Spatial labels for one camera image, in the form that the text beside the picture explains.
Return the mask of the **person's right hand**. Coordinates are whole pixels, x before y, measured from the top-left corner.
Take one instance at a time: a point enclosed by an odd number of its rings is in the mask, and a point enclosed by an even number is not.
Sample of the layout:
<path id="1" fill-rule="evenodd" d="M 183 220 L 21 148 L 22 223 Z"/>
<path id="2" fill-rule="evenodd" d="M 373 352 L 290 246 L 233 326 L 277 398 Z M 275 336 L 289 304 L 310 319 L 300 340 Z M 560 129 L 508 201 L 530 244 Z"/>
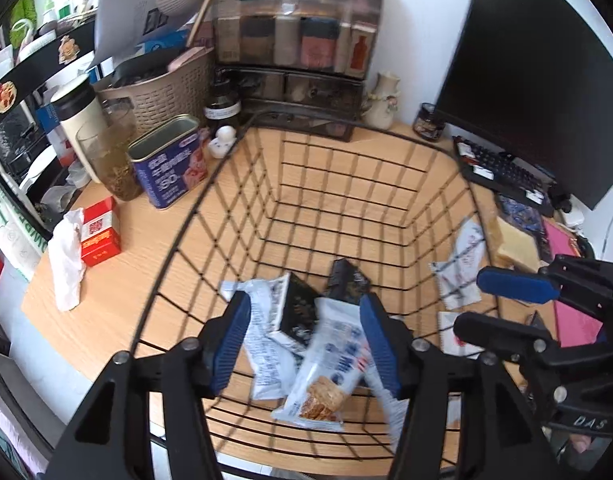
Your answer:
<path id="1" fill-rule="evenodd" d="M 591 448 L 593 438 L 590 436 L 585 436 L 584 434 L 571 434 L 569 436 L 569 441 L 572 448 L 578 454 L 583 454 Z"/>

